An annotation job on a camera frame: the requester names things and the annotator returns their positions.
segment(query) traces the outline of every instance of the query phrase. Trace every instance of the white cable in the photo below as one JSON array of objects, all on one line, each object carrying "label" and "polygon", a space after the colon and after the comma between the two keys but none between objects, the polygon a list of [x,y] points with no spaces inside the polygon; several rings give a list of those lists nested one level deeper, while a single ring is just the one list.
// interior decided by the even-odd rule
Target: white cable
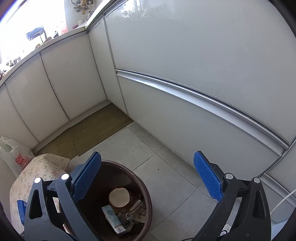
[{"label": "white cable", "polygon": [[288,197],[290,197],[294,192],[296,192],[296,189],[295,189],[294,191],[292,191],[291,193],[289,193],[289,194],[288,194],[283,200],[281,200],[281,201],[279,202],[278,205],[275,206],[275,208],[270,212],[270,216],[271,216],[272,213],[275,211],[275,209],[276,209],[279,205],[281,205],[281,204],[283,203],[283,201],[285,201]]}]

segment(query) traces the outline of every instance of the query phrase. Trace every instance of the tile floor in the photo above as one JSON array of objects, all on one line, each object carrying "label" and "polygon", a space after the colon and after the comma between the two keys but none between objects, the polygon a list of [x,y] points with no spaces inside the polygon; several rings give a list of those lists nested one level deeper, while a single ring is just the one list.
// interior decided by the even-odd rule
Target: tile floor
[{"label": "tile floor", "polygon": [[[93,151],[102,159],[119,162],[133,170],[147,186],[153,219],[143,241],[180,241],[194,237],[217,202],[209,196],[195,168],[133,122],[81,156],[67,168],[72,171]],[[232,225],[240,200],[227,221]]]}]

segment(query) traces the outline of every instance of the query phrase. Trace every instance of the white circular cap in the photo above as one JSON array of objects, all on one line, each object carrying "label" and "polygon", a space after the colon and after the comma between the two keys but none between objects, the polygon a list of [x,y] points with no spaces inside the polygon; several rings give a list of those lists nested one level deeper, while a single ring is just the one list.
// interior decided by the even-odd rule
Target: white circular cap
[{"label": "white circular cap", "polygon": [[41,182],[41,178],[40,178],[40,177],[35,178],[34,182],[35,182],[35,183],[39,183],[39,182]]},{"label": "white circular cap", "polygon": [[69,174],[68,173],[65,173],[61,176],[62,180],[67,180],[69,178]]},{"label": "white circular cap", "polygon": [[114,188],[109,193],[109,202],[114,207],[124,207],[130,201],[130,195],[125,188]]},{"label": "white circular cap", "polygon": [[231,173],[227,173],[227,174],[225,175],[225,177],[226,177],[227,179],[231,180],[231,179],[233,178],[233,175],[232,175]]},{"label": "white circular cap", "polygon": [[260,179],[256,177],[256,178],[254,178],[254,182],[260,183]]}]

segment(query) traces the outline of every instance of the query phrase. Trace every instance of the round container lid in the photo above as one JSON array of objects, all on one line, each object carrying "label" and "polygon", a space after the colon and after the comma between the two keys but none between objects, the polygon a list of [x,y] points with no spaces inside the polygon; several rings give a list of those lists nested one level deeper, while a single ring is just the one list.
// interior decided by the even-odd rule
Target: round container lid
[{"label": "round container lid", "polygon": [[109,194],[109,202],[114,207],[124,207],[130,201],[130,195],[125,188],[114,188]]}]

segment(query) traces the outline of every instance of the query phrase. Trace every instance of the floral fabric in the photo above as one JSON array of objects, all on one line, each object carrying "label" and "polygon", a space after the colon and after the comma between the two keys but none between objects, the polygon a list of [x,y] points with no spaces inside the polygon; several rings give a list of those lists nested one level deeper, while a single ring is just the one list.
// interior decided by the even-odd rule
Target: floral fabric
[{"label": "floral fabric", "polygon": [[[35,157],[18,176],[10,189],[9,202],[11,223],[19,234],[24,231],[24,226],[20,222],[17,200],[28,202],[34,179],[36,177],[41,177],[44,181],[58,179],[65,173],[69,161],[68,158],[53,154],[40,155]],[[58,199],[54,198],[54,202],[58,210]]]}]

